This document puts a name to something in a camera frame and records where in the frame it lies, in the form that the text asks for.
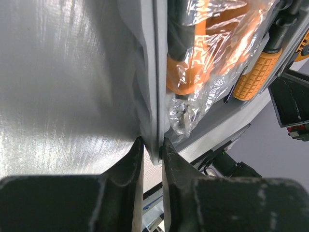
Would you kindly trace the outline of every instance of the black plastic part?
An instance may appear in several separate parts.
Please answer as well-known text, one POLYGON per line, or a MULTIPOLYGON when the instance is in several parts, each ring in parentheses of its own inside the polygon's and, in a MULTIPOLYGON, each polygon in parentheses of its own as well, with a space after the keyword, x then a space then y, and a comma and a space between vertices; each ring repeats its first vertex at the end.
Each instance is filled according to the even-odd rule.
POLYGON ((188 15, 187 9, 190 3, 196 7, 198 1, 195 1, 168 0, 168 55, 175 61, 184 61, 188 49, 194 45, 194 15, 188 15))
POLYGON ((228 104, 229 100, 231 99, 232 95, 233 95, 233 92, 234 92, 234 89, 236 87, 236 84, 234 84, 230 90, 230 92, 228 93, 228 95, 226 95, 224 98, 223 98, 223 103, 224 104, 228 104))
POLYGON ((309 76, 288 70, 268 87, 281 127, 309 123, 309 76))
POLYGON ((305 37, 307 31, 303 33, 302 36, 299 37, 298 41, 295 43, 295 45, 291 49, 291 53, 286 58, 286 60, 283 62, 281 67, 279 67, 278 71, 276 72, 276 76, 281 76, 283 73, 285 73, 287 70, 290 69, 292 64, 294 63, 295 59, 299 55, 300 50, 298 49, 299 45, 303 42, 303 38, 305 37))
POLYGON ((218 170, 223 176, 229 177, 234 168, 236 168, 236 161, 233 160, 224 150, 222 150, 213 159, 212 165, 218 170))
POLYGON ((293 139, 301 140, 303 142, 309 141, 309 124, 293 126, 287 128, 289 136, 293 139))
POLYGON ((192 186, 199 231, 309 231, 309 213, 305 210, 309 196, 294 181, 199 178, 193 180, 192 186))
POLYGON ((309 231, 309 196, 298 183, 210 178, 184 160, 168 139, 161 152, 165 231, 309 231))
POLYGON ((180 100, 187 101, 187 100, 189 99, 189 94, 186 94, 186 95, 175 94, 175 98, 176 98, 176 99, 180 99, 180 100))
POLYGON ((286 33, 292 25, 297 22, 297 17, 294 15, 286 15, 280 12, 269 29, 269 41, 267 42, 264 52, 278 53, 285 38, 286 33))
POLYGON ((225 177, 262 177, 249 165, 236 163, 225 150, 221 150, 212 160, 213 167, 225 177))
POLYGON ((168 18, 168 56, 184 61, 187 51, 194 45, 195 26, 182 26, 168 18))
POLYGON ((275 21, 279 11, 283 11, 292 5, 293 0, 280 0, 275 6, 273 12, 271 13, 270 19, 267 22, 266 30, 264 36, 268 33, 270 26, 275 21))
POLYGON ((237 164, 237 168, 232 172, 230 177, 262 177, 262 176, 249 165, 245 164, 244 162, 240 162, 237 164))
POLYGON ((295 25, 299 19, 299 8, 303 0, 293 0, 290 7, 280 11, 269 29, 269 41, 267 42, 264 52, 278 53, 284 41, 289 28, 295 25))
POLYGON ((212 165, 214 159, 217 157, 218 154, 220 154, 227 146, 229 146, 232 143, 232 141, 228 141, 226 144, 222 145, 221 147, 219 147, 218 149, 216 149, 215 151, 210 150, 208 152, 206 152, 205 154, 203 154, 201 157, 204 157, 203 162, 197 167, 198 170, 202 170, 202 168, 205 167, 209 167, 210 165, 212 165))
POLYGON ((309 45, 306 45, 303 47, 303 50, 301 50, 301 53, 300 53, 302 56, 307 56, 309 55, 309 45))
POLYGON ((162 188, 162 182, 160 182, 159 184, 157 184, 156 186, 152 187, 150 190, 145 192, 143 194, 143 199, 145 200, 151 197, 154 193, 158 192, 161 188, 162 188))
POLYGON ((292 5, 288 7, 284 13, 290 14, 290 15, 296 15, 298 14, 299 8, 301 7, 303 0, 293 0, 292 5))
POLYGON ((13 176, 0 182, 0 230, 141 231, 143 141, 101 175, 13 176))

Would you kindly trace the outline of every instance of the clear plastic wrap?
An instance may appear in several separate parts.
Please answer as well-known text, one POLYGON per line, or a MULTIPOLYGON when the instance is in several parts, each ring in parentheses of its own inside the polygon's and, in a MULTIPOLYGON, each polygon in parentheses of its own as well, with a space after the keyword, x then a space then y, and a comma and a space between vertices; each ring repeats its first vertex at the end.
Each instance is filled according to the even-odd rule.
POLYGON ((257 51, 276 0, 169 0, 167 108, 188 137, 257 51))

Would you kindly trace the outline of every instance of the orange handle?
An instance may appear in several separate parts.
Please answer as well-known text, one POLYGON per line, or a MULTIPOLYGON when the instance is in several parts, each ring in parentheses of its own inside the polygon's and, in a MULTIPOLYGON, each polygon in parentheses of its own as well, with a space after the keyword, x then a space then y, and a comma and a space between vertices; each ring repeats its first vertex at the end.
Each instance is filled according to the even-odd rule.
POLYGON ((201 89, 210 76, 213 66, 205 39, 206 20, 195 26, 194 49, 188 61, 167 60, 167 87, 178 95, 201 89))
POLYGON ((309 44, 309 30, 307 31, 307 34, 305 35, 305 37, 301 41, 300 45, 296 49, 296 52, 298 53, 298 56, 296 57, 294 62, 298 62, 298 61, 301 61, 301 60, 306 59, 306 58, 309 57, 309 55, 306 55, 306 56, 302 56, 301 55, 301 51, 303 50, 303 47, 308 45, 308 44, 309 44))
POLYGON ((234 98, 241 101, 252 99, 267 80, 281 53, 282 49, 274 54, 262 52, 251 72, 240 77, 233 92, 234 98))

